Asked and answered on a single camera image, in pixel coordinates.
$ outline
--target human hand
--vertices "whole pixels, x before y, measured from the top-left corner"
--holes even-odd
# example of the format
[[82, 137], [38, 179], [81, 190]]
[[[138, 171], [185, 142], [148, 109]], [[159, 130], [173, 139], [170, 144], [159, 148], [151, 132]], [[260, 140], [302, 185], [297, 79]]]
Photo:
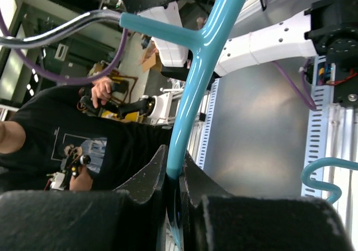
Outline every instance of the human hand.
[[111, 98], [111, 83], [112, 80], [108, 77], [103, 77], [93, 84], [92, 87], [92, 103], [95, 108], [98, 108], [98, 99], [101, 100], [101, 104], [104, 106], [106, 102]]
[[69, 181], [69, 190], [70, 191], [90, 191], [93, 184], [93, 179], [90, 174], [88, 174], [87, 167], [82, 165], [78, 167], [78, 176], [71, 177]]

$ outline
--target teal metal frame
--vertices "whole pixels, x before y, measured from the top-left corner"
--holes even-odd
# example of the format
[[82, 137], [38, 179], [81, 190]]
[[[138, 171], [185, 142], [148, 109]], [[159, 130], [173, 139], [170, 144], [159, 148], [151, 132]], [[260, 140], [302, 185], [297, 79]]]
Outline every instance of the teal metal frame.
[[175, 205], [178, 192], [176, 183], [182, 173], [186, 147], [200, 102], [245, 1], [216, 0], [208, 21], [199, 31], [128, 13], [123, 13], [121, 16], [120, 26], [185, 46], [194, 55], [174, 124], [167, 162], [167, 176], [172, 183], [167, 211], [173, 236], [179, 247], [181, 246], [181, 229], [180, 214]]

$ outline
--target white cable clip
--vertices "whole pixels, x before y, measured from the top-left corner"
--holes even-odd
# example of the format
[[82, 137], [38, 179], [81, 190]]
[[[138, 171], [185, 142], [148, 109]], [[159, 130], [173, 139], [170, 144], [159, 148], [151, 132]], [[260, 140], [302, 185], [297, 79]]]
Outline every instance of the white cable clip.
[[302, 72], [307, 72], [307, 68], [300, 67], [300, 69], [298, 70], [298, 73], [302, 73]]

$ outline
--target metal tube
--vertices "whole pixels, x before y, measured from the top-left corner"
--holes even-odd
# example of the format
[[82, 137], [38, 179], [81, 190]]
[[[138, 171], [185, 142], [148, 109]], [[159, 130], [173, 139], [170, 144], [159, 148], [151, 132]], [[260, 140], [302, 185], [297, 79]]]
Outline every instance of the metal tube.
[[171, 92], [183, 92], [184, 89], [175, 89], [175, 88], [172, 88], [172, 89], [164, 89], [164, 88], [161, 88], [161, 92], [162, 93], [171, 93]]
[[[355, 141], [354, 141], [354, 154], [353, 160], [358, 163], [358, 112], [355, 116]], [[351, 201], [350, 212], [348, 213], [348, 222], [350, 225], [350, 237], [355, 250], [358, 250], [358, 171], [351, 172]]]
[[[341, 158], [344, 160], [352, 160], [352, 142], [354, 133], [354, 110], [352, 108], [345, 109], [342, 119], [342, 141], [341, 141]], [[337, 168], [339, 174], [335, 178], [334, 184], [337, 184], [342, 190], [342, 196], [338, 201], [337, 212], [341, 216], [346, 229], [350, 229], [347, 223], [347, 208], [349, 201], [350, 186], [350, 170], [346, 168]]]
[[75, 19], [56, 27], [41, 35], [17, 39], [15, 37], [1, 37], [0, 45], [13, 49], [32, 49], [62, 40], [88, 25], [96, 22], [113, 22], [118, 24], [121, 14], [111, 10], [95, 10], [86, 12]]

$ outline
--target teal hook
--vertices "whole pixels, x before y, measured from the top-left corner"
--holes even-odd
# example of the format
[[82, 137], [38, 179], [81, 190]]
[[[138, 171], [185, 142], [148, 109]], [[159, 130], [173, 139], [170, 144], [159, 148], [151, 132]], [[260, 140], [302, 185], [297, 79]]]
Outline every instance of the teal hook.
[[331, 192], [331, 195], [329, 196], [329, 198], [327, 198], [327, 202], [333, 204], [342, 196], [342, 190], [339, 188], [339, 186], [311, 179], [311, 174], [314, 171], [327, 166], [335, 166], [358, 171], [358, 163], [338, 158], [322, 158], [316, 160], [313, 163], [310, 163], [307, 167], [303, 169], [301, 174], [301, 180], [303, 184], [316, 190]]

